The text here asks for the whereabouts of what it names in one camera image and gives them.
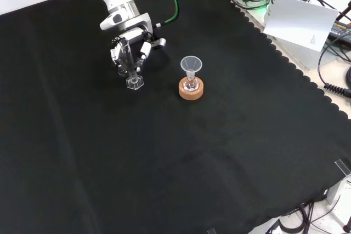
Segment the clear funnel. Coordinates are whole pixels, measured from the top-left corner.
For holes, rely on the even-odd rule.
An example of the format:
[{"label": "clear funnel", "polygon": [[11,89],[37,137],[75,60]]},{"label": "clear funnel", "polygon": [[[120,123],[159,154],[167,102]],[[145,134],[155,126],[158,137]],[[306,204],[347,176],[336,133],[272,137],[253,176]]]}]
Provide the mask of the clear funnel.
[{"label": "clear funnel", "polygon": [[180,66],[186,72],[184,89],[193,92],[199,88],[199,82],[195,77],[195,72],[202,68],[202,61],[195,56],[187,56],[180,62]]}]

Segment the white paper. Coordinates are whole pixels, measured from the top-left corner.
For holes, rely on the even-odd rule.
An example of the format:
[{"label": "white paper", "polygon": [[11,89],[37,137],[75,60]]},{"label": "white paper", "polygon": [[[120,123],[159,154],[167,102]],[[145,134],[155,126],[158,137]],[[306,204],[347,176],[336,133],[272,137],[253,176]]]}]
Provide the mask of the white paper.
[{"label": "white paper", "polygon": [[338,11],[299,0],[273,0],[264,33],[320,52]]}]

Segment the black connector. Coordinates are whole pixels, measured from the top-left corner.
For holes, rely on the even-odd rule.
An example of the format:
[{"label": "black connector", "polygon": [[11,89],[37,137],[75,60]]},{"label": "black connector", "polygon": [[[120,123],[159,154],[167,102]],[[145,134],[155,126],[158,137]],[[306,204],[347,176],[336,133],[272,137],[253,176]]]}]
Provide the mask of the black connector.
[{"label": "black connector", "polygon": [[337,20],[337,21],[341,20],[342,17],[343,17],[344,15],[346,15],[347,13],[350,12],[350,10],[351,10],[351,1],[348,3],[347,8],[342,12],[342,14],[340,14],[340,15],[336,18],[336,20]]},{"label": "black connector", "polygon": [[351,89],[351,67],[346,72],[345,81],[346,81],[347,87]]},{"label": "black connector", "polygon": [[336,94],[343,95],[344,97],[351,98],[351,89],[344,89],[329,83],[324,84],[324,89],[330,90]]},{"label": "black connector", "polygon": [[344,226],[344,231],[347,233],[351,232],[351,218],[349,219],[349,222],[347,223],[347,225]]}]

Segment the white table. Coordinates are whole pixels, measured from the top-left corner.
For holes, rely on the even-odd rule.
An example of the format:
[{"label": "white table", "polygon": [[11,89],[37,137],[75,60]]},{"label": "white table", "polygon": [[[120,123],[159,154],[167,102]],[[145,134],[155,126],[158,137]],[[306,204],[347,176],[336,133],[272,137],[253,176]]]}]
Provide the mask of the white table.
[{"label": "white table", "polygon": [[[347,4],[350,0],[325,0],[325,1],[331,4],[332,6],[334,6],[335,8],[337,8],[339,11],[343,11],[347,7]],[[250,19],[250,21],[255,24],[257,28],[263,31],[264,28],[258,22],[257,19],[255,19],[246,10],[242,10],[242,11],[246,14],[246,16]],[[343,18],[341,22],[348,23],[348,20]],[[277,49],[283,53],[283,56],[288,57],[291,63],[295,64],[298,69],[303,71],[304,75],[308,76],[312,82],[318,85],[320,89],[323,89],[323,83],[320,80],[316,69],[305,70],[301,68],[297,63],[295,63],[293,56],[287,51],[287,49],[281,43],[279,43],[273,37],[269,37],[269,38],[272,39],[273,44],[277,46]],[[350,66],[351,66],[350,64],[345,63],[344,61],[338,59],[322,66],[321,74],[324,77],[324,80],[326,82],[343,87],[343,88],[347,88],[345,83],[345,75],[347,70],[350,68]],[[344,111],[349,116],[349,118],[351,118],[351,105],[350,105],[351,100],[350,99],[336,95],[326,90],[324,90],[324,92],[325,92],[325,95],[330,97],[332,102],[336,104],[341,111]]]}]

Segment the table surface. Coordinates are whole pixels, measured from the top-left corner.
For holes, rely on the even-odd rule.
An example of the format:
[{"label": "table surface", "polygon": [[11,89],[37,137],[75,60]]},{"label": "table surface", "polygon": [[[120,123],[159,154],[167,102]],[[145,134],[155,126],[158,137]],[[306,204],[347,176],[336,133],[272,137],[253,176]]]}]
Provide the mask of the table surface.
[{"label": "table surface", "polygon": [[[170,1],[136,0],[155,21]],[[2,17],[5,232],[245,234],[342,179],[346,116],[229,1],[179,3],[137,92],[111,67],[102,0]],[[204,64],[194,103],[178,95],[189,54]]]},{"label": "table surface", "polygon": [[[325,0],[329,4],[333,5],[335,8],[338,10],[342,11],[343,9],[346,8],[347,3],[350,0]],[[255,24],[257,28],[259,28],[263,32],[263,26],[246,10],[242,10],[245,15],[250,19],[252,23]],[[347,23],[347,19],[342,19],[341,22]],[[292,55],[289,54],[289,52],[280,44],[275,38],[268,36],[272,41],[273,44],[276,45],[277,49],[280,50],[284,56],[289,58],[289,61],[293,64],[296,65],[298,69],[303,71],[305,76],[308,76],[312,82],[316,83],[320,89],[323,89],[323,83],[320,80],[318,76],[317,69],[314,70],[305,70],[299,67],[298,64],[296,64],[292,58]],[[332,83],[333,85],[337,85],[339,87],[344,87],[346,88],[346,82],[345,82],[345,75],[347,70],[350,68],[350,65],[348,63],[345,63],[342,60],[335,60],[333,62],[330,62],[324,66],[321,67],[321,74],[324,76],[324,79],[327,80],[327,82]],[[331,98],[332,102],[336,104],[341,111],[344,111],[347,115],[348,118],[351,118],[351,105],[350,102],[351,100],[342,96],[338,96],[332,92],[326,91],[323,89],[325,92],[325,95]]]}]

